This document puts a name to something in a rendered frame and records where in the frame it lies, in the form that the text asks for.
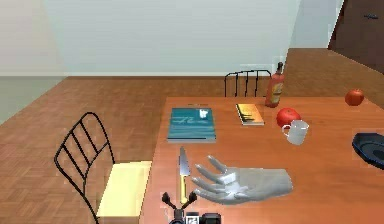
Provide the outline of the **orange wooden table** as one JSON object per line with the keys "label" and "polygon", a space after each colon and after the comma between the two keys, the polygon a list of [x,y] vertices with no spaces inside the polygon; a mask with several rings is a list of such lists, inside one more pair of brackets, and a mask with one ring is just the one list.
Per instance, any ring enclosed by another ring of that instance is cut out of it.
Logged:
{"label": "orange wooden table", "polygon": [[[236,111],[239,98],[169,97],[164,106],[157,146],[139,219],[140,224],[168,224],[173,211],[161,201],[168,193],[179,200],[178,156],[184,148],[190,167],[207,166],[210,156],[228,166],[284,168],[293,181],[285,197],[260,203],[224,206],[198,199],[191,210],[217,212],[222,224],[384,224],[384,171],[366,164],[353,150],[358,132],[384,135],[384,109],[363,101],[348,106],[341,97],[284,97],[309,125],[302,145],[290,144],[276,123],[277,111],[252,99],[265,121],[244,126]],[[182,144],[167,140],[175,107],[211,108],[216,140]]]}

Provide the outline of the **red apple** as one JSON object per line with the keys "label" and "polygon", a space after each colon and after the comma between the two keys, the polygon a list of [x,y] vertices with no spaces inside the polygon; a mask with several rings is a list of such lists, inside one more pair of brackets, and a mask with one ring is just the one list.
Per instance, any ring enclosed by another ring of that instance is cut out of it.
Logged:
{"label": "red apple", "polygon": [[359,106],[365,99],[364,93],[360,89],[352,89],[345,95],[345,102],[349,106]]}

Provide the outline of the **yellow handled knife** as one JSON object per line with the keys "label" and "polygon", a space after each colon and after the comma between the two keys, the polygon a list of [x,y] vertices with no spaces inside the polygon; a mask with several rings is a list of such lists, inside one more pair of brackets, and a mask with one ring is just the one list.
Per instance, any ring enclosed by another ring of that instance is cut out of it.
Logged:
{"label": "yellow handled knife", "polygon": [[185,178],[190,175],[188,159],[183,146],[180,147],[179,154],[179,175],[180,175],[180,203],[185,204],[188,201],[186,196]]}

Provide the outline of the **yellow book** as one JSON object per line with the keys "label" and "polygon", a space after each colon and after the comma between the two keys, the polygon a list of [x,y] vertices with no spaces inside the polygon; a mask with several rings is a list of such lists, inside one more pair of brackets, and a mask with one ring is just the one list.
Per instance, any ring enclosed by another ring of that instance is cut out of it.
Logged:
{"label": "yellow book", "polygon": [[244,126],[263,126],[265,124],[255,104],[237,104],[236,109]]}

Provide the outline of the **red tomato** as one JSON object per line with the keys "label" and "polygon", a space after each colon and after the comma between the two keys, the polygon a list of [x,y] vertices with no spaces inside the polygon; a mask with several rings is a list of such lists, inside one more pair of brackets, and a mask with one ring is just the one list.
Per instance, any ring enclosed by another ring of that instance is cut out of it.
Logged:
{"label": "red tomato", "polygon": [[276,122],[279,127],[290,124],[293,120],[300,120],[300,114],[293,108],[282,108],[276,115]]}

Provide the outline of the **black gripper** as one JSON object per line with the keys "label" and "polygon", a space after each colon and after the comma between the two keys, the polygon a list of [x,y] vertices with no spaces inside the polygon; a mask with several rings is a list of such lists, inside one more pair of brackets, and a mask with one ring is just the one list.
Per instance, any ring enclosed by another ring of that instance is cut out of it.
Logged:
{"label": "black gripper", "polygon": [[189,194],[188,200],[182,205],[182,209],[176,209],[176,206],[171,202],[170,196],[167,192],[164,192],[162,195],[162,202],[167,204],[173,211],[173,219],[169,222],[169,224],[185,224],[184,210],[190,204],[197,200],[197,195],[194,192]]}

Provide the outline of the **dark brown door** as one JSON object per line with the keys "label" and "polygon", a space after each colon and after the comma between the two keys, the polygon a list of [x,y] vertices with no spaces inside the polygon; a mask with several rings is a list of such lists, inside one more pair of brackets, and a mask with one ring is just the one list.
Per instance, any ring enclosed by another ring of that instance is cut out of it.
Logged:
{"label": "dark brown door", "polygon": [[328,49],[384,74],[384,0],[343,0]]}

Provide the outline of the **white mug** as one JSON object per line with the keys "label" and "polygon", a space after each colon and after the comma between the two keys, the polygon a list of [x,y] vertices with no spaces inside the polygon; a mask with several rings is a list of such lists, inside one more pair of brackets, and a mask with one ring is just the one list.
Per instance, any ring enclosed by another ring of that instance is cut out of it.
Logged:
{"label": "white mug", "polygon": [[309,130],[309,124],[303,120],[293,120],[290,124],[281,127],[282,133],[289,143],[301,145]]}

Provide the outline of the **black chair with yellow seat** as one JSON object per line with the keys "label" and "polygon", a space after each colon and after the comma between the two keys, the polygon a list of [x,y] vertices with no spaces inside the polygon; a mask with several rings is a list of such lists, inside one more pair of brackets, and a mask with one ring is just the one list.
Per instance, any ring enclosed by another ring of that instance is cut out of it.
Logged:
{"label": "black chair with yellow seat", "polygon": [[88,208],[90,224],[138,223],[152,163],[119,162],[96,113],[69,129],[54,164]]}

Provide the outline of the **teal book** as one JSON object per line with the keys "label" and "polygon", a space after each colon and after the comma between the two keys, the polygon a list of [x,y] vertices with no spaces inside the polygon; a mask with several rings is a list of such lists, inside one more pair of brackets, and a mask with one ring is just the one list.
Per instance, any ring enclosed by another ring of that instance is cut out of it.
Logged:
{"label": "teal book", "polygon": [[167,140],[169,142],[205,143],[216,141],[211,108],[173,108]]}

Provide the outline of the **black metal chair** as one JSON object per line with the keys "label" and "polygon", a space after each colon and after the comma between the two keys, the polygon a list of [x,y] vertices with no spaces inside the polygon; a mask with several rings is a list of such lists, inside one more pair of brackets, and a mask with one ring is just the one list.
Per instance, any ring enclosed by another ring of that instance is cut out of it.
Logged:
{"label": "black metal chair", "polygon": [[256,97],[259,90],[259,82],[268,80],[272,76],[269,70],[251,69],[230,72],[224,76],[225,97]]}

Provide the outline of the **grey hand statue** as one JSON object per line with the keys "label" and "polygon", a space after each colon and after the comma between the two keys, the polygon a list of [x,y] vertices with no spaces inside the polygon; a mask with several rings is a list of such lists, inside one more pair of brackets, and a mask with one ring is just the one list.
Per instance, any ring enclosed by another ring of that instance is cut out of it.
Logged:
{"label": "grey hand statue", "polygon": [[196,164],[197,171],[210,180],[192,177],[197,186],[194,193],[208,201],[222,205],[260,202],[288,195],[293,190],[291,177],[285,169],[228,167],[212,155],[208,160],[218,173]]}

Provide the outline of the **orange bottle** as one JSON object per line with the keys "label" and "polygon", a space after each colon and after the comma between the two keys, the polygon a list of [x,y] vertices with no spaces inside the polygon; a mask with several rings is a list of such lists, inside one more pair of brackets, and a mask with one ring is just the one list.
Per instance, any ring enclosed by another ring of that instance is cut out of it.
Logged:
{"label": "orange bottle", "polygon": [[265,105],[269,108],[275,108],[279,104],[285,78],[282,73],[283,66],[284,63],[279,62],[277,64],[276,72],[271,76],[271,79],[269,80],[265,98]]}

